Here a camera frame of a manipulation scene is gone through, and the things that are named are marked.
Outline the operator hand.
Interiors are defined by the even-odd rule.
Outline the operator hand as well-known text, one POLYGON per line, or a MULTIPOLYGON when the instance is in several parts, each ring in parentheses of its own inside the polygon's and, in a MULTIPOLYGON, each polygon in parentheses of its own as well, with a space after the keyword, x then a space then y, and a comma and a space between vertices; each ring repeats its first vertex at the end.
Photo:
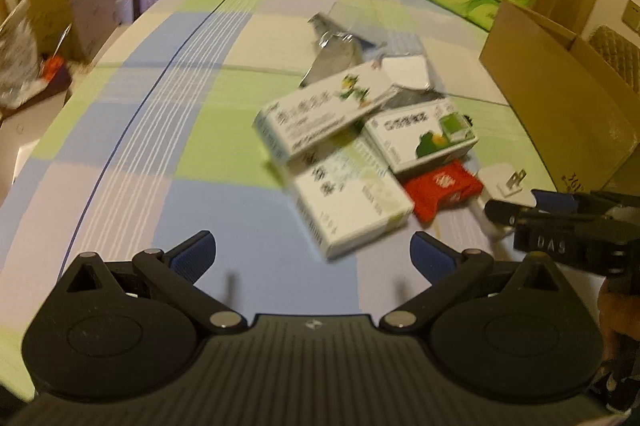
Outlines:
POLYGON ((617 293, 606 279, 598 296, 599 325, 603 340, 603 362, 612 363, 620 353, 620 337, 640 339, 640 299, 617 293))

